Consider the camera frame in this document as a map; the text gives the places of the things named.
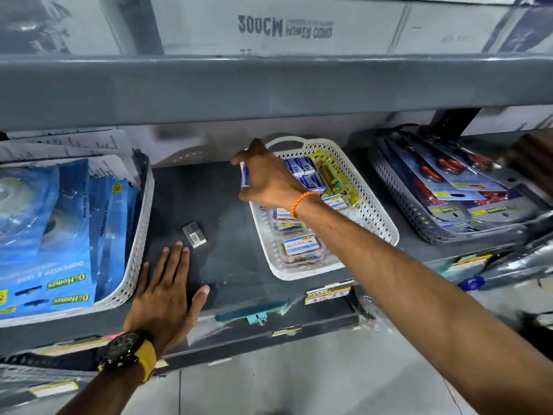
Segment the person's left hand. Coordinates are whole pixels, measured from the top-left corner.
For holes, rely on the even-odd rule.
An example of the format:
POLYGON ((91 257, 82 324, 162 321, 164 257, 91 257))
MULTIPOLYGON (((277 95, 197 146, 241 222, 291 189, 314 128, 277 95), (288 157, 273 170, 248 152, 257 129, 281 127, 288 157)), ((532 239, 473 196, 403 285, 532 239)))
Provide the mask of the person's left hand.
POLYGON ((172 248, 164 247, 154 268, 149 271, 149 284, 137 298, 137 286, 132 305, 123 323, 123 332, 144 330, 151 335, 157 358, 165 355, 184 340, 195 325, 189 325, 191 300, 187 296, 190 250, 183 245, 180 261, 181 282, 172 292, 169 288, 169 257, 172 248))

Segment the person's right hand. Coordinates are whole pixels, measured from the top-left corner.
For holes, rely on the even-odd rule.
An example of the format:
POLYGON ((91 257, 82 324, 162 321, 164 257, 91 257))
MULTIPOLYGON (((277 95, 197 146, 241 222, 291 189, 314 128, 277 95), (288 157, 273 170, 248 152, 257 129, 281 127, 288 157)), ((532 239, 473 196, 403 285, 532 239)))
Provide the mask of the person's right hand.
POLYGON ((265 207, 284 208, 296 217, 322 216, 326 205, 318 194, 307 189, 289 172, 284 160, 268 151, 260 139, 253 139, 249 147, 238 152, 233 165, 245 162, 249 169, 249 188, 264 190, 264 202, 255 202, 265 207))

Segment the person's right forearm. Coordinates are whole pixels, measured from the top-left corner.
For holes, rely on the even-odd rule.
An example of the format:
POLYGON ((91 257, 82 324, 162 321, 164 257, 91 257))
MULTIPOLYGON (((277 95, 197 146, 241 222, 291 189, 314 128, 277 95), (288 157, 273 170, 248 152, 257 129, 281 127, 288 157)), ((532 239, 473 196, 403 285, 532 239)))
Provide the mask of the person's right forearm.
POLYGON ((480 415, 553 415, 553 362, 477 300, 328 205, 299 219, 480 415))

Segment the person's left forearm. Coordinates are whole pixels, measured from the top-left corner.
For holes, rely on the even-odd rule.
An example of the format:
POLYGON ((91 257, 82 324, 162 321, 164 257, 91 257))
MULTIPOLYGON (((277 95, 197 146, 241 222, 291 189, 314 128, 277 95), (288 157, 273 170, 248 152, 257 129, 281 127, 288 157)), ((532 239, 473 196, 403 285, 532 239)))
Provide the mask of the person's left forearm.
POLYGON ((138 362, 103 369, 55 415, 121 415, 144 374, 138 362))

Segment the white perforated plastic basket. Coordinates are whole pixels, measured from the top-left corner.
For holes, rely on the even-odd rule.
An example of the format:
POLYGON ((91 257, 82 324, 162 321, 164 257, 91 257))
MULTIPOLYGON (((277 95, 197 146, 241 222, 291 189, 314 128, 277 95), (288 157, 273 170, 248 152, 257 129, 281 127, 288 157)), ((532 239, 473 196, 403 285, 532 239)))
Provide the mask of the white perforated plastic basket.
POLYGON ((0 320, 0 329, 56 320, 70 320, 78 316, 89 316, 120 307, 131 298, 135 292, 139 270, 144 257, 155 189, 154 175, 151 170, 150 159, 147 155, 140 150, 135 150, 133 152, 133 162, 139 173, 139 182, 142 187, 142 202, 140 212, 135 212, 135 216, 137 217, 134 225, 135 236, 129 250, 126 269, 119 285, 105 299, 94 303, 91 307, 0 320))

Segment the small grey box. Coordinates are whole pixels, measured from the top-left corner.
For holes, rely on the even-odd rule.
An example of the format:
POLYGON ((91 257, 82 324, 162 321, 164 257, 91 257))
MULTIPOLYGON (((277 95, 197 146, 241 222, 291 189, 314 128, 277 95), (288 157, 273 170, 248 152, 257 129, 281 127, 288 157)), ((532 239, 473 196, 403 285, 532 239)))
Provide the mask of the small grey box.
POLYGON ((197 222, 191 222, 183 226, 182 231, 193 249, 196 249, 207 243, 207 239, 201 231, 197 222))

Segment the clear case with blue label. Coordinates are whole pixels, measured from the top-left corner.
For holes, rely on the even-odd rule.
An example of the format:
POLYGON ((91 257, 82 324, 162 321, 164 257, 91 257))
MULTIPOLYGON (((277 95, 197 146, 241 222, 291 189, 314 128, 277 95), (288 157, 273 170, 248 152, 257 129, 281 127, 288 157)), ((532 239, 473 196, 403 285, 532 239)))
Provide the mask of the clear case with blue label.
POLYGON ((278 233, 296 232, 306 229, 306 224, 293 218, 284 208, 274 208, 271 211, 272 227, 278 233))
POLYGON ((313 233, 284 238, 279 247, 280 259, 285 265, 318 261, 324 255, 323 244, 313 233))

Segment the teal plastic label holder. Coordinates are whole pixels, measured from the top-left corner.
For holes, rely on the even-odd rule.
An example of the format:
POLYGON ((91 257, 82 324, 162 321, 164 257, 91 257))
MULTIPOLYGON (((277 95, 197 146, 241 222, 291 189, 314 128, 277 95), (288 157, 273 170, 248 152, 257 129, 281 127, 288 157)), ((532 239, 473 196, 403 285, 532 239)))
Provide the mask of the teal plastic label holder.
POLYGON ((279 313, 286 309, 289 302, 277 301, 269 304, 256 305, 237 309, 231 312, 218 314, 215 316, 217 322, 228 324, 239 319, 246 319, 249 325, 259 324, 263 326, 266 323, 269 313, 279 313))

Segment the small white yellow box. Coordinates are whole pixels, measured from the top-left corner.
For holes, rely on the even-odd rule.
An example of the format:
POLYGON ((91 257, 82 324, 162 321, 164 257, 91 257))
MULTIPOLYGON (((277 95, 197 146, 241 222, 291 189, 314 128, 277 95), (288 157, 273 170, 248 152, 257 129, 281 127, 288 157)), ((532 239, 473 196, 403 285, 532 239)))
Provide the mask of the small white yellow box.
POLYGON ((322 201, 338 212, 347 211, 351 207, 349 202, 340 194, 322 197, 322 201))

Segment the yellow green blister packet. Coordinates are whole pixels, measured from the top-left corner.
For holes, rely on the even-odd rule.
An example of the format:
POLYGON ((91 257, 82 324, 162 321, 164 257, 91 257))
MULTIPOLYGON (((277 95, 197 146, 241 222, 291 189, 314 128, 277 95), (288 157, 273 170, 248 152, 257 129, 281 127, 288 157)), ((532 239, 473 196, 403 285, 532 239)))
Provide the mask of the yellow green blister packet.
POLYGON ((327 186, 322 194, 323 199, 341 195, 343 200, 353 207, 361 202, 361 198, 340 170, 333 155, 318 150, 308 157, 313 161, 318 174, 327 186))

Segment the stack of blue dispenser packets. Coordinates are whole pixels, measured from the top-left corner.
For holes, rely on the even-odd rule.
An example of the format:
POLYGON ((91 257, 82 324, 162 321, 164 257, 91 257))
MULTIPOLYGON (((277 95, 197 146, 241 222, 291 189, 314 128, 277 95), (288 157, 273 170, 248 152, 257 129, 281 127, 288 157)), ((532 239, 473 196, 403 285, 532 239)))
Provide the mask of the stack of blue dispenser packets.
POLYGON ((88 308, 121 282, 141 186, 88 159, 0 168, 0 320, 88 308))

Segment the grey metal shelf rack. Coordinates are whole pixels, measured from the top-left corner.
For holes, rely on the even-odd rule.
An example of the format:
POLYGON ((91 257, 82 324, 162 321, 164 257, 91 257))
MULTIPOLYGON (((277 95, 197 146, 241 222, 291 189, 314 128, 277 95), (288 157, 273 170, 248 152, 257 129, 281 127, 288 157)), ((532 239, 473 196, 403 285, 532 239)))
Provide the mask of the grey metal shelf rack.
MULTIPOLYGON (((250 55, 0 55, 0 130, 227 122, 553 104, 553 54, 317 57, 250 55)), ((183 238, 197 218, 211 241, 198 248, 192 286, 215 290, 202 316, 274 300, 272 276, 249 206, 231 196, 229 164, 154 171, 146 250, 183 238)))

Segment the yellow white price label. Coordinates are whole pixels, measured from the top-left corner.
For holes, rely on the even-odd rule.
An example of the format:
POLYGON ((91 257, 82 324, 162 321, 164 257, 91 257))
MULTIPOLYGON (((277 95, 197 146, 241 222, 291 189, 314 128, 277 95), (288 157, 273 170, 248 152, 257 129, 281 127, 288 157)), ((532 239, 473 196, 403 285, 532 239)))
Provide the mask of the yellow white price label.
POLYGON ((325 300, 345 297, 349 295, 354 283, 355 281, 351 279, 307 291, 304 305, 311 305, 325 300))

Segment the white printed paper sheets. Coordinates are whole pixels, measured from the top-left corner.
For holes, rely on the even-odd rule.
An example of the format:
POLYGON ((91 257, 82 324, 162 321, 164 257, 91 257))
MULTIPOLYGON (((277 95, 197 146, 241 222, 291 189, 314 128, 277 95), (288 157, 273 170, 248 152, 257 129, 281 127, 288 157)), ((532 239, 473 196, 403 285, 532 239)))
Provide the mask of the white printed paper sheets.
POLYGON ((0 168, 48 167, 79 159, 88 159, 88 173, 94 178, 111 175, 141 184, 133 150, 120 129, 0 142, 0 168))

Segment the white cardboard carton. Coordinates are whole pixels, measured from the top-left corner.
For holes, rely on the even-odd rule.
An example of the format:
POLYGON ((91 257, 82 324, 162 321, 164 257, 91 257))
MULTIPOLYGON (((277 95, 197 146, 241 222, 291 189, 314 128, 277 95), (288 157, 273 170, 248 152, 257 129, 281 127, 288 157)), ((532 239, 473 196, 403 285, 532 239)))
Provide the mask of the white cardboard carton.
POLYGON ((381 0, 150 1, 168 55, 384 55, 404 10, 381 0))

